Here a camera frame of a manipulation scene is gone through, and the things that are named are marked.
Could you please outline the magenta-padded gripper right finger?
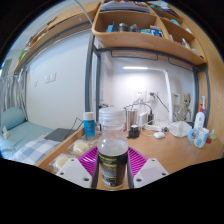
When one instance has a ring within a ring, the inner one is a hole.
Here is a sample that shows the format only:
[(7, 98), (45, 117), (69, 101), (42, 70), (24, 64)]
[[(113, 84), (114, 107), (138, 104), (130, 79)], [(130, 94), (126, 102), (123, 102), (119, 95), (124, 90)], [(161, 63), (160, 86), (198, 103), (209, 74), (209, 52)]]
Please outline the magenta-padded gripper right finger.
[(133, 148), (128, 149), (127, 176), (130, 189), (140, 188), (168, 175), (156, 158), (146, 158)]

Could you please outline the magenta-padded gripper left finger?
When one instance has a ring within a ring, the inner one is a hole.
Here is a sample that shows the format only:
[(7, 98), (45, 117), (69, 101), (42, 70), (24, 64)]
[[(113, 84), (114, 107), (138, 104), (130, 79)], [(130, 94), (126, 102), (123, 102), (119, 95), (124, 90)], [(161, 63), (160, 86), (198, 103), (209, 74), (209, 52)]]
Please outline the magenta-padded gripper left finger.
[(98, 150), (94, 147), (79, 158), (70, 158), (56, 175), (81, 187), (95, 189), (98, 171)]

